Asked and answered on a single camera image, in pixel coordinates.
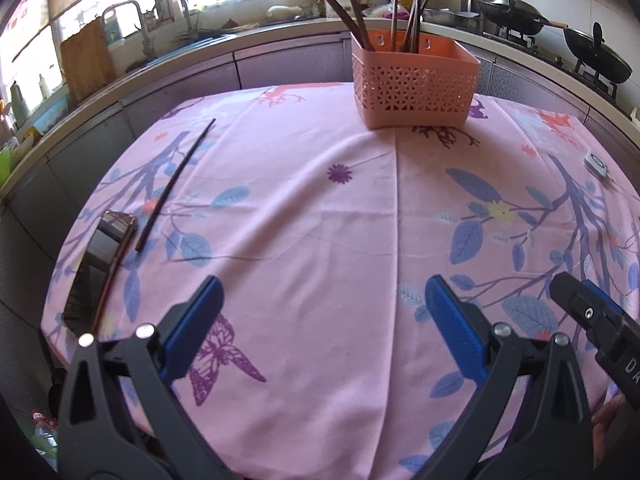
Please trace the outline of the white round remote device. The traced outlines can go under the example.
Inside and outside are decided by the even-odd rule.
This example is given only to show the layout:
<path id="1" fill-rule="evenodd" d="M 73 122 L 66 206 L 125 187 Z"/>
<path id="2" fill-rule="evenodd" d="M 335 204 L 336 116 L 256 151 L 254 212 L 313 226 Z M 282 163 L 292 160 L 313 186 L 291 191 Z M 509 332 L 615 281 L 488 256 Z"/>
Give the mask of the white round remote device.
<path id="1" fill-rule="evenodd" d="M 585 154 L 584 165 L 586 169 L 595 176 L 599 181 L 606 181 L 610 176 L 608 172 L 608 166 L 600 159 L 600 157 L 593 151 L 588 151 Z"/>

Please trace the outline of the dark chopstick on table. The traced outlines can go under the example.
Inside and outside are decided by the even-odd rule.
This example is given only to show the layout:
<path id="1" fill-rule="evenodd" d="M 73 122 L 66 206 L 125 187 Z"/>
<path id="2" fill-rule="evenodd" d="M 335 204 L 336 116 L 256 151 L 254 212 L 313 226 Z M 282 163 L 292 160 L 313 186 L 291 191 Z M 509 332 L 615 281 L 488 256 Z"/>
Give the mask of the dark chopstick on table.
<path id="1" fill-rule="evenodd" d="M 146 225 L 143 228 L 138 238 L 136 246 L 134 246 L 134 249 L 136 250 L 136 252 L 142 252 L 142 250 L 145 248 L 146 242 L 148 241 L 149 236 L 151 235 L 154 223 L 157 220 L 157 218 L 160 216 L 160 212 L 162 211 L 163 206 L 166 203 L 166 200 L 168 200 L 168 197 L 172 189 L 176 185 L 180 177 L 180 174 L 183 172 L 183 170 L 186 169 L 186 166 L 188 166 L 188 163 L 190 162 L 191 158 L 195 154 L 196 150 L 200 147 L 200 145 L 208 135 L 209 131 L 214 128 L 215 124 L 216 124 L 216 119 L 213 118 L 207 124 L 205 129 L 200 133 L 200 135 L 196 138 L 192 146 L 189 148 L 189 151 L 186 152 L 186 154 L 183 157 L 183 160 L 180 162 L 180 164 L 177 166 L 177 169 L 170 177 L 168 183 L 163 189 L 163 193 L 160 194 L 160 197 L 158 198 L 156 205 L 154 206 L 153 210 L 149 215 L 148 222 L 146 222 Z"/>

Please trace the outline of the black smartphone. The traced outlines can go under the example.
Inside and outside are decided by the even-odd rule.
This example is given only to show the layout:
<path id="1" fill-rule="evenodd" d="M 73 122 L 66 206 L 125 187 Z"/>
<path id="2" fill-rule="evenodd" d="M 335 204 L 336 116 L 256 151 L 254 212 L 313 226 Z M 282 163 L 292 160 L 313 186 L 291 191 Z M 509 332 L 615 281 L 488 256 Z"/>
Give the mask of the black smartphone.
<path id="1" fill-rule="evenodd" d="M 62 324 L 77 338 L 95 334 L 125 249 L 137 229 L 133 214 L 106 210 L 81 257 L 62 313 Z"/>

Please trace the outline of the pink floral tablecloth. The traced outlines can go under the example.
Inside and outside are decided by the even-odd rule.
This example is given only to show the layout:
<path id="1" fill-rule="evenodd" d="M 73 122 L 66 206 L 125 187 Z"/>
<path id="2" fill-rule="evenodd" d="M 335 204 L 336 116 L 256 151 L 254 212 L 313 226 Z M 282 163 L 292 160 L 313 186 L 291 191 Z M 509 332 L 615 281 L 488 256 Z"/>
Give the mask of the pink floral tablecloth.
<path id="1" fill-rule="evenodd" d="M 252 479 L 407 479 L 474 386 L 431 319 L 441 275 L 521 336 L 570 336 L 592 406 L 614 387 L 549 296 L 570 272 L 639 312 L 639 192 L 577 118 L 477 96 L 459 129 L 370 130 L 350 84 L 287 84 L 183 102 L 106 170 L 58 254 L 42 329 L 62 313 L 104 210 L 140 226 L 207 124 L 142 252 L 130 250 L 103 340 L 156 323 L 207 275 L 224 308 L 175 393 Z M 584 165 L 595 152 L 610 176 Z"/>

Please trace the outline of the black lidded pot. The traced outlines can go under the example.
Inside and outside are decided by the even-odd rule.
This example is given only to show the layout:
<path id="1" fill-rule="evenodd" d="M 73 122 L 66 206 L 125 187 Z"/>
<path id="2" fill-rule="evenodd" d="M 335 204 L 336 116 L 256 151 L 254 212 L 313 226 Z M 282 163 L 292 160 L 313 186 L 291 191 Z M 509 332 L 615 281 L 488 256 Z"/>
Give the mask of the black lidded pot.
<path id="1" fill-rule="evenodd" d="M 563 34 L 570 52 L 582 64 L 613 84 L 623 84 L 630 78 L 631 66 L 605 43 L 599 22 L 593 23 L 591 35 L 574 28 L 564 29 Z"/>

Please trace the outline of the gas stove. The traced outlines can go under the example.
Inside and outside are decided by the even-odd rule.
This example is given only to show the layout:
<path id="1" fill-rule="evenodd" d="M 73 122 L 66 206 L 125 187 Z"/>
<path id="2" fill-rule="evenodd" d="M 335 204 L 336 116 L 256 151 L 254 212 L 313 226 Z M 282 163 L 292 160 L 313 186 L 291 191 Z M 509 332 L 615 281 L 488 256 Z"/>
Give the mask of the gas stove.
<path id="1" fill-rule="evenodd" d="M 501 63 L 518 70 L 525 79 L 537 81 L 547 86 L 551 92 L 560 93 L 559 88 L 577 96 L 573 87 L 590 96 L 598 96 L 621 113 L 631 118 L 631 112 L 639 104 L 639 86 L 631 78 L 625 82 L 614 82 L 605 74 L 596 73 L 568 50 L 564 36 L 544 30 L 537 36 L 527 36 L 515 30 L 506 29 L 490 21 L 483 15 L 455 13 L 454 28 L 466 36 L 478 38 L 470 45 L 477 50 L 478 58 L 488 58 L 492 53 L 501 58 Z"/>

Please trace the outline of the orange perforated utensil basket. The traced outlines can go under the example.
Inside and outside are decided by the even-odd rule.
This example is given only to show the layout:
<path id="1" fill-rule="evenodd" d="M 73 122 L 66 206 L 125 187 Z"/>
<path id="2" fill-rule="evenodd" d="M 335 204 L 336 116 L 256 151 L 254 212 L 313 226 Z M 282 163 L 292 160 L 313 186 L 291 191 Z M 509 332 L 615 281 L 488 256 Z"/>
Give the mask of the orange perforated utensil basket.
<path id="1" fill-rule="evenodd" d="M 419 51 L 390 50 L 404 40 L 385 29 L 373 29 L 368 51 L 352 40 L 355 103 L 370 129 L 390 127 L 454 127 L 466 122 L 474 98 L 480 61 L 447 37 L 425 32 Z"/>

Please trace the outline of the brown chopstick in basket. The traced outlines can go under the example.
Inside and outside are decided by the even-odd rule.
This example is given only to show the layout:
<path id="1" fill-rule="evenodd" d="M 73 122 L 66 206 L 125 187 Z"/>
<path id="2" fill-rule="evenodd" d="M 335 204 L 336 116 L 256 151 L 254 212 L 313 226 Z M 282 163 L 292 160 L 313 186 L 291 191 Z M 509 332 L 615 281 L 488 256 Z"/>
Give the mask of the brown chopstick in basket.
<path id="1" fill-rule="evenodd" d="M 419 52 L 420 25 L 424 9 L 429 1 L 430 0 L 413 0 L 408 27 L 400 48 L 402 53 Z"/>
<path id="2" fill-rule="evenodd" d="M 413 11 L 413 24 L 410 35 L 410 53 L 418 52 L 418 43 L 419 43 L 419 28 L 420 28 L 420 9 L 421 9 L 422 0 L 416 0 L 416 5 L 414 6 Z"/>
<path id="3" fill-rule="evenodd" d="M 392 7 L 392 22 L 390 23 L 390 52 L 396 51 L 398 2 L 399 0 L 392 0 L 393 7 Z"/>

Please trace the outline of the wooden cutting board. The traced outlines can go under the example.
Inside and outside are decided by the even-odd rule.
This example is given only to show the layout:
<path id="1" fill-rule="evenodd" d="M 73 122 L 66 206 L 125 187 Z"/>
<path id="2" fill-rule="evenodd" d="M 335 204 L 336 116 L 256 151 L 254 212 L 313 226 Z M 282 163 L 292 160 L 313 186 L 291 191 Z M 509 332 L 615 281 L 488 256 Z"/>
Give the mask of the wooden cutting board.
<path id="1" fill-rule="evenodd" d="M 62 71 L 73 106 L 116 79 L 102 18 L 95 18 L 61 44 Z"/>

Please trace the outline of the dark chopstick in basket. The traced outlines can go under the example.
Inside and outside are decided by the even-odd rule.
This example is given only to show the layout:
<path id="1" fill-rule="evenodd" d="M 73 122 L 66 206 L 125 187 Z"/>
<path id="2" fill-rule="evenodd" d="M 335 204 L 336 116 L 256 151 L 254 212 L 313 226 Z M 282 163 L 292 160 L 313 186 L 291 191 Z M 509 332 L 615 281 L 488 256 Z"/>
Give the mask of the dark chopstick in basket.
<path id="1" fill-rule="evenodd" d="M 357 27 L 359 29 L 360 35 L 360 44 L 362 45 L 364 50 L 373 51 L 374 47 L 370 43 L 370 38 L 367 30 L 366 24 L 364 24 L 363 17 L 361 14 L 361 8 L 358 0 L 349 0 L 352 5 L 352 10 L 354 10 Z"/>
<path id="2" fill-rule="evenodd" d="M 346 12 L 346 10 L 337 2 L 337 0 L 324 0 L 330 8 L 340 18 L 346 28 L 350 31 L 354 39 L 358 42 L 360 47 L 364 50 L 370 51 L 371 45 L 369 44 L 368 34 L 363 28 L 356 23 L 352 17 Z"/>

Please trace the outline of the chrome faucet right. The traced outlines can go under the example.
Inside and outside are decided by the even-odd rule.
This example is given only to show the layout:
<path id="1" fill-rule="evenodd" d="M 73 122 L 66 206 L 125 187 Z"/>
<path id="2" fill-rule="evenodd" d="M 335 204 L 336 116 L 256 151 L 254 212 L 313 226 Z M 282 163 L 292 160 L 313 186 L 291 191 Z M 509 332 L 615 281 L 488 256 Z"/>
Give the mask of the chrome faucet right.
<path id="1" fill-rule="evenodd" d="M 156 6 L 168 1 L 168 6 L 171 7 L 172 18 L 177 20 L 183 20 L 186 23 L 186 34 L 191 41 L 198 40 L 198 29 L 194 21 L 191 18 L 191 11 L 188 0 L 157 0 Z"/>

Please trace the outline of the chrome faucet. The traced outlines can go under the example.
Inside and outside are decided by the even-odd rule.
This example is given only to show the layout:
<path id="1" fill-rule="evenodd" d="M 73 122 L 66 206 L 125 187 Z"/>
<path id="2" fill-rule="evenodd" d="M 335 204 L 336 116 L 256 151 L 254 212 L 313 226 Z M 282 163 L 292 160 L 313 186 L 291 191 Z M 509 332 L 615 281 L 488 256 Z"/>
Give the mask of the chrome faucet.
<path id="1" fill-rule="evenodd" d="M 191 18 L 191 11 L 188 0 L 157 0 L 156 6 L 168 1 L 168 6 L 171 7 L 172 18 L 177 20 L 183 20 L 186 23 L 186 34 L 191 41 L 198 40 L 198 29 L 194 21 Z"/>
<path id="2" fill-rule="evenodd" d="M 106 45 L 110 50 L 121 47 L 138 34 L 142 52 L 148 61 L 157 57 L 153 40 L 145 24 L 144 13 L 136 0 L 126 0 L 108 6 L 101 15 Z"/>

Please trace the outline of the blue sink mat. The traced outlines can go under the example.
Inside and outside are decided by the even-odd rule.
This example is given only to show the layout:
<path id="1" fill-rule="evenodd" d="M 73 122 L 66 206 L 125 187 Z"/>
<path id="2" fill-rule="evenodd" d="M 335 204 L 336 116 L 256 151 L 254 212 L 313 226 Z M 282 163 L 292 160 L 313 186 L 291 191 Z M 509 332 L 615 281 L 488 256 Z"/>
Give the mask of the blue sink mat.
<path id="1" fill-rule="evenodd" d="M 213 44 L 216 41 L 231 39 L 235 37 L 234 32 L 223 29 L 199 29 L 193 34 L 183 34 L 180 41 L 189 46 L 200 46 L 201 44 Z"/>

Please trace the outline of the chrome faucet left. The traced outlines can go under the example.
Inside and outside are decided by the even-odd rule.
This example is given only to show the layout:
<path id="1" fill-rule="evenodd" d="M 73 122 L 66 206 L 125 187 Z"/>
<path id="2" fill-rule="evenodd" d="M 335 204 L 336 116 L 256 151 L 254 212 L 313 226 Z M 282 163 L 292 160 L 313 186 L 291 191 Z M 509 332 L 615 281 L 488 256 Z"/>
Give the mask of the chrome faucet left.
<path id="1" fill-rule="evenodd" d="M 126 0 L 108 6 L 101 15 L 106 45 L 110 50 L 121 47 L 138 34 L 142 52 L 148 61 L 157 57 L 153 40 L 145 24 L 144 13 L 136 0 Z"/>

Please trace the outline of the white gourd on counter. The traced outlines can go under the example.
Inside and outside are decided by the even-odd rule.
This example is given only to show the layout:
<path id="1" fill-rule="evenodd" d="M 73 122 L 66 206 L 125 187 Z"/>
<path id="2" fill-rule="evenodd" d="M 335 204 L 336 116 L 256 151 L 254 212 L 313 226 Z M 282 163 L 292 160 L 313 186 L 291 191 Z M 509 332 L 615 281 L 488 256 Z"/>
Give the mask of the white gourd on counter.
<path id="1" fill-rule="evenodd" d="M 267 10 L 267 18 L 270 22 L 295 21 L 302 18 L 304 10 L 300 6 L 270 6 Z"/>

